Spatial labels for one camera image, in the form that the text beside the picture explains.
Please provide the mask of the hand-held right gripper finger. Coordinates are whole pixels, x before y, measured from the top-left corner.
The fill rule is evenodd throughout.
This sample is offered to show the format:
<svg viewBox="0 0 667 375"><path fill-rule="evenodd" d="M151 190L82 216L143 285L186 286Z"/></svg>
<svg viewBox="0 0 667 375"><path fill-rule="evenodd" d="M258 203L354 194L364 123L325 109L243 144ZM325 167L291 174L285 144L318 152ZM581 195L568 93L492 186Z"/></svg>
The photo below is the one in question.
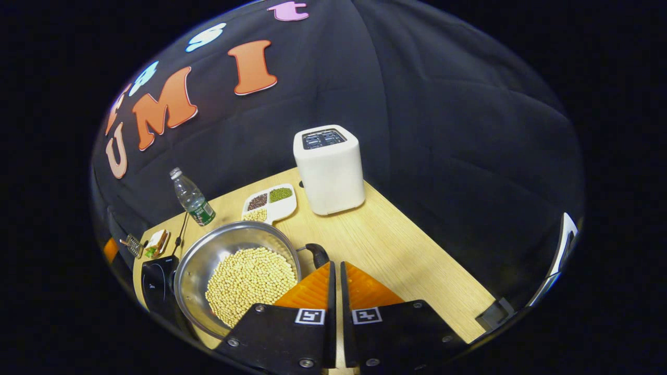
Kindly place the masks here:
<svg viewBox="0 0 667 375"><path fill-rule="evenodd" d="M357 373L437 373L467 343L423 299L405 301L341 262L345 364Z"/></svg>
<svg viewBox="0 0 667 375"><path fill-rule="evenodd" d="M253 304L216 352L252 373L326 373L336 363L336 266L326 262L273 305Z"/></svg>

